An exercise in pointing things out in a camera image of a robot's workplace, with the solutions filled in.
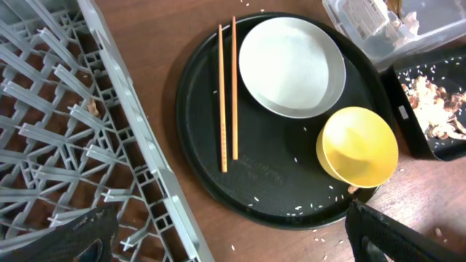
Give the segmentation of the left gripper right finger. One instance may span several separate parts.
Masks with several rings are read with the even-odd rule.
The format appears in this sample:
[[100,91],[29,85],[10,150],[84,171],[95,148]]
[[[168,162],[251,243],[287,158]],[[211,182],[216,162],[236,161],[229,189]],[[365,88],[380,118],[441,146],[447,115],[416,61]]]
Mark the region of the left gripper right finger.
[[422,236],[389,216],[353,200],[345,229],[355,262],[464,261],[465,257]]

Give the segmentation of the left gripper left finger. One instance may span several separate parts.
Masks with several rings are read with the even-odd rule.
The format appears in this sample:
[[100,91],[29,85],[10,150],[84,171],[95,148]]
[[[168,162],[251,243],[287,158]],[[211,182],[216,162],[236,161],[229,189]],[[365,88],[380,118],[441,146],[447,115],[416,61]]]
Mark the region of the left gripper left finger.
[[8,251],[1,260],[110,261],[118,230],[117,207],[96,207],[37,240]]

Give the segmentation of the yellow bowl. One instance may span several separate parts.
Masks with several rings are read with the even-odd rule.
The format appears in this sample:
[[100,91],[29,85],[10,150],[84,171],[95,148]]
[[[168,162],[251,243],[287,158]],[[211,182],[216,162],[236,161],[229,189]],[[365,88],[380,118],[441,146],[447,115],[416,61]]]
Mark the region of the yellow bowl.
[[357,188],[375,188],[390,179],[398,165],[398,143],[380,115],[346,107],[330,116],[319,132],[317,159],[332,177]]

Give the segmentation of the peanut shell food scraps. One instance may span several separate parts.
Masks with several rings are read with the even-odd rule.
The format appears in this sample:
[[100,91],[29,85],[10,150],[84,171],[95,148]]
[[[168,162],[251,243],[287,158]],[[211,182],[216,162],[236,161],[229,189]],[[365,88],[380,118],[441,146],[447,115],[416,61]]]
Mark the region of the peanut shell food scraps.
[[448,93],[426,76],[401,85],[426,138],[465,140],[465,126],[458,120],[465,93]]

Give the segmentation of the wooden chopstick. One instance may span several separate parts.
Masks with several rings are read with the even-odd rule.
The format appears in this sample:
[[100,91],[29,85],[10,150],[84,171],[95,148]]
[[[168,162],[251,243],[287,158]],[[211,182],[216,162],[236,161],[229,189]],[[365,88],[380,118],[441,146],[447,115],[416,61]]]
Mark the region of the wooden chopstick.
[[221,133],[221,171],[227,172],[228,155],[226,140],[226,103],[225,103],[225,78],[224,78],[224,46],[222,24],[218,26],[218,79],[219,79],[219,110]]

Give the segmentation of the white napkin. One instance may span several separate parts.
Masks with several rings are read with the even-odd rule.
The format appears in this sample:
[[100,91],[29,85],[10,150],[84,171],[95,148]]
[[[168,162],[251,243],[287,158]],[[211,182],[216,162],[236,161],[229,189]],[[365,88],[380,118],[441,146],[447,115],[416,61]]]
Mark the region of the white napkin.
[[396,20],[394,26],[396,28],[404,26],[411,34],[417,36],[419,30],[419,21],[416,17],[417,12],[410,12],[401,20]]

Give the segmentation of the grey dishwasher rack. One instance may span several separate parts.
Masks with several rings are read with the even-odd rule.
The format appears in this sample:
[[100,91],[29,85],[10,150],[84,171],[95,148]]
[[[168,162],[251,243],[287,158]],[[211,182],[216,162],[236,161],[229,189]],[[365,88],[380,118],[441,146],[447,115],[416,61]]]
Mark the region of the grey dishwasher rack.
[[110,261],[213,256],[94,1],[1,1],[1,256],[117,207]]

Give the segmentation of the peanut on tray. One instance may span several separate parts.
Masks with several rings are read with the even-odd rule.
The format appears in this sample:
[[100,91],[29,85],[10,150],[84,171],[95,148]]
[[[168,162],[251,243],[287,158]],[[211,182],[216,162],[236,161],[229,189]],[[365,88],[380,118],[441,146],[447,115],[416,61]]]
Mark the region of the peanut on tray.
[[357,186],[349,186],[348,192],[354,194],[359,188]]

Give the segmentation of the round black tray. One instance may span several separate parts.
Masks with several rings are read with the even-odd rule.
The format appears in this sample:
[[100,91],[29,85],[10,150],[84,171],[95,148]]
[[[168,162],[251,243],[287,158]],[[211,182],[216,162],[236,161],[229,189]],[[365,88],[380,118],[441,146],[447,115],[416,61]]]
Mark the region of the round black tray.
[[[324,114],[292,119],[258,103],[240,76],[238,55],[246,34],[265,20],[294,17],[323,29],[339,47],[346,84]],[[283,12],[240,18],[223,28],[227,172],[221,171],[218,31],[189,58],[178,84],[176,123],[183,152],[205,189],[242,216],[279,229],[305,230],[343,219],[352,201],[348,185],[317,159],[317,137],[332,114],[362,107],[395,123],[377,70],[349,39],[323,23]]]

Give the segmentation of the black rectangular tray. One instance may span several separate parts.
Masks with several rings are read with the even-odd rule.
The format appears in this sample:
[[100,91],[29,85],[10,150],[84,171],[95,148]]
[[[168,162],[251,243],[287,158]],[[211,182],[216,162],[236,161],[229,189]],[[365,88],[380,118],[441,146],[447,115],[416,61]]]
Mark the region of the black rectangular tray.
[[402,58],[381,78],[416,158],[465,156],[465,46]]

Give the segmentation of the grey plate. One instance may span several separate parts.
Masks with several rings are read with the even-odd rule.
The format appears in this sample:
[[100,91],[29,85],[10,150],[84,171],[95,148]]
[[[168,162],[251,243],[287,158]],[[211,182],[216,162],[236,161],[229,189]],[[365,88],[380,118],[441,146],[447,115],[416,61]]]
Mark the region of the grey plate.
[[330,110],[347,78],[335,41],[315,24],[294,17],[268,19],[252,28],[241,44],[238,66],[258,103],[292,119]]

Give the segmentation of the clear plastic bin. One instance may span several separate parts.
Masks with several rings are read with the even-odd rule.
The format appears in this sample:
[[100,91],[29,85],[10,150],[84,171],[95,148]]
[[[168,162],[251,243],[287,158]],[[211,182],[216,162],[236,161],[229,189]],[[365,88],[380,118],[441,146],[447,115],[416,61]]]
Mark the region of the clear plastic bin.
[[[356,44],[378,71],[395,60],[465,36],[465,0],[323,0],[333,26]],[[394,23],[417,12],[418,35]]]

